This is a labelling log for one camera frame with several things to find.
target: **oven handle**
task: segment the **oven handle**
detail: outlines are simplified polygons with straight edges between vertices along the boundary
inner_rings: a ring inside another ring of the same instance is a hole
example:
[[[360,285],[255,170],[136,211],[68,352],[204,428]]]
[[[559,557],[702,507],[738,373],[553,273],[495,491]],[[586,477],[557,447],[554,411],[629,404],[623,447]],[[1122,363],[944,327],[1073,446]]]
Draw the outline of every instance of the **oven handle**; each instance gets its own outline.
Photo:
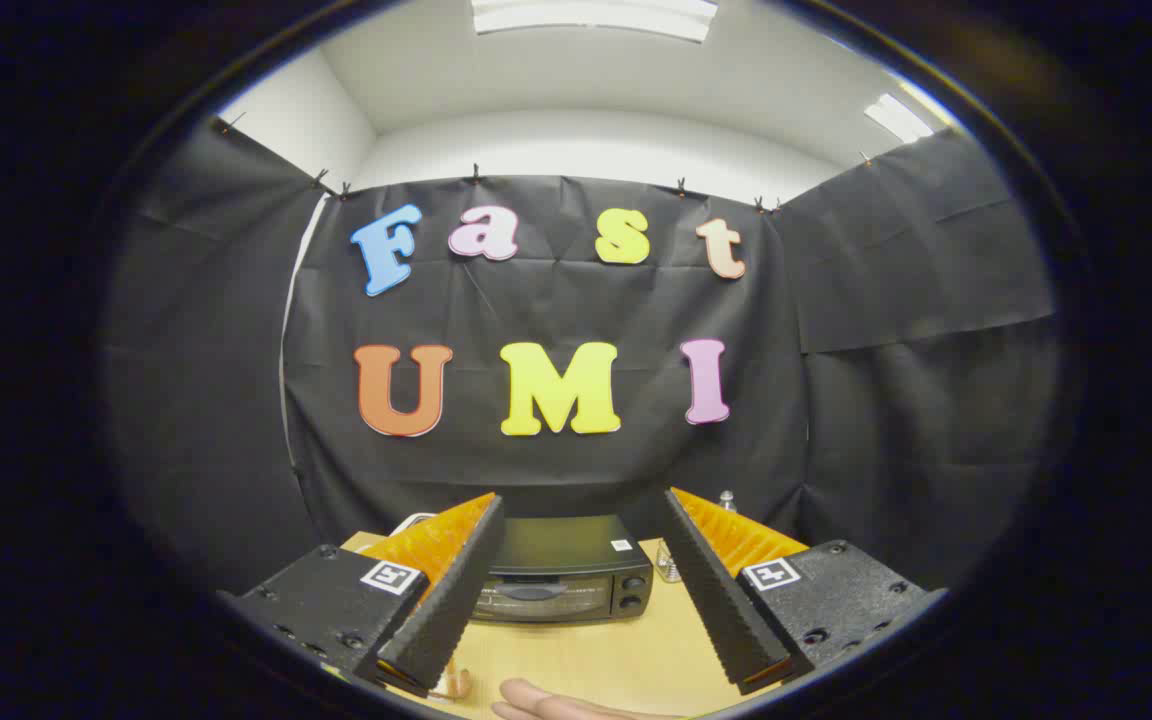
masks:
[[[552,600],[552,598],[561,596],[567,590],[567,585],[559,583],[500,583],[495,585],[494,590],[500,594],[511,597],[513,600]]]

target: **clip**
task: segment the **clip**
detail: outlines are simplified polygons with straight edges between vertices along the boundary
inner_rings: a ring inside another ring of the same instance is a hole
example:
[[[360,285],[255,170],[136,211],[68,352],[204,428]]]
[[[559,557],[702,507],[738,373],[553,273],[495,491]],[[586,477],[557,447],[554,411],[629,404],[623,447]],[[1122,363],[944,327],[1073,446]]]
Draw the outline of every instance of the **clip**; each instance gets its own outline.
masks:
[[[243,115],[245,115],[245,114],[247,114],[247,109],[243,109],[242,113],[238,113],[238,116],[235,118],[234,122],[232,122],[232,123],[227,123],[227,122],[225,122],[223,118],[220,118],[220,124],[225,126],[223,128],[220,128],[220,135],[225,135],[226,132],[229,131],[229,128],[233,128],[234,126],[237,126],[238,120],[243,119]]]

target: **letter i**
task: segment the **letter i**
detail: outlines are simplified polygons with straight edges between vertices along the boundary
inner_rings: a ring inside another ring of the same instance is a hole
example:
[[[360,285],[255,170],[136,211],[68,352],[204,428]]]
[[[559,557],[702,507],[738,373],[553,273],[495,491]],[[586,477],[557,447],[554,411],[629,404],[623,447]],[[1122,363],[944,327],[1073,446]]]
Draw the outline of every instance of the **letter i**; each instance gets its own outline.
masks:
[[[687,410],[687,420],[692,425],[726,420],[732,408],[723,404],[722,379],[718,374],[722,341],[689,340],[679,346],[679,350],[691,364],[691,407]]]

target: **white wall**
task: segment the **white wall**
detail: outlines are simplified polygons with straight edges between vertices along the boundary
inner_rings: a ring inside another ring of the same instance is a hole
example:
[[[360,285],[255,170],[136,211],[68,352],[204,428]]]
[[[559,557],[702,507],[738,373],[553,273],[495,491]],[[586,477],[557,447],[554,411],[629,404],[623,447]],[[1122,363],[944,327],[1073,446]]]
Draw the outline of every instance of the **white wall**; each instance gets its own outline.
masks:
[[[333,190],[353,181],[376,141],[367,115],[340,86],[320,50],[262,78],[219,114],[225,122],[242,115],[234,128],[310,176],[328,169],[323,182]]]
[[[664,115],[599,109],[523,109],[445,120],[376,141],[353,188],[544,174],[622,179],[753,204],[790,199],[846,168],[781,143]]]

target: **ceiling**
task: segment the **ceiling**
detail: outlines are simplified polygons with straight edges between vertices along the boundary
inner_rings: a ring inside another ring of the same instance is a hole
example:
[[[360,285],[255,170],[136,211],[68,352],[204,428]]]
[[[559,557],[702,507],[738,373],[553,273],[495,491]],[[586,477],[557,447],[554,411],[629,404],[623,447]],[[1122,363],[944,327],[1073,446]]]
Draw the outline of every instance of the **ceiling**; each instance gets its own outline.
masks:
[[[468,0],[410,0],[326,41],[379,135],[508,109],[621,109],[770,138],[840,168],[899,145],[864,109],[882,92],[943,123],[879,65],[763,0],[723,0],[704,44],[623,29],[476,36]]]

